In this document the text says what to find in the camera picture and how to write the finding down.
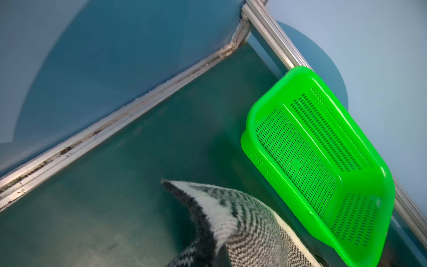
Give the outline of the black white knitted scarf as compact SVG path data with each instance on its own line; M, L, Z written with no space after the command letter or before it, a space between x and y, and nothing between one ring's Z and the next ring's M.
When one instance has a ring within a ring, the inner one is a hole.
M290 226L260 200L239 190L162 181L189 210L196 239L170 267L215 267L221 250L232 267L319 267Z

